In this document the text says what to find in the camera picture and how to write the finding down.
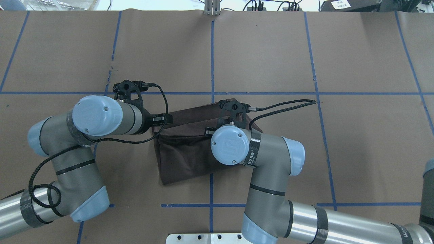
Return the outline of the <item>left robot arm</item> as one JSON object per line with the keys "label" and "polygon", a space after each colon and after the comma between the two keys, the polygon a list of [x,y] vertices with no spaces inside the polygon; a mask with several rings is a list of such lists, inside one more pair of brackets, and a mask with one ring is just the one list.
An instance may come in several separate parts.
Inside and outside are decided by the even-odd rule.
{"label": "left robot arm", "polygon": [[103,141],[123,143],[111,136],[140,135],[172,122],[167,111],[152,115],[139,99],[121,102],[90,95],[66,113],[34,124],[28,145],[45,160],[23,190],[1,200],[1,239],[64,216],[80,223],[106,211],[110,200],[91,147]]}

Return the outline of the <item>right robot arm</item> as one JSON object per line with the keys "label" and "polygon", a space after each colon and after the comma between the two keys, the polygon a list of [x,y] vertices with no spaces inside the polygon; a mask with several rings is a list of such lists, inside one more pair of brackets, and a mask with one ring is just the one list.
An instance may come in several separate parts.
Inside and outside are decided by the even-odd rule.
{"label": "right robot arm", "polygon": [[423,173],[419,223],[399,225],[287,199],[290,177],[305,162],[298,141],[234,125],[206,134],[218,162],[253,169],[241,228],[253,244],[276,244],[278,238],[306,244],[433,243],[433,159]]}

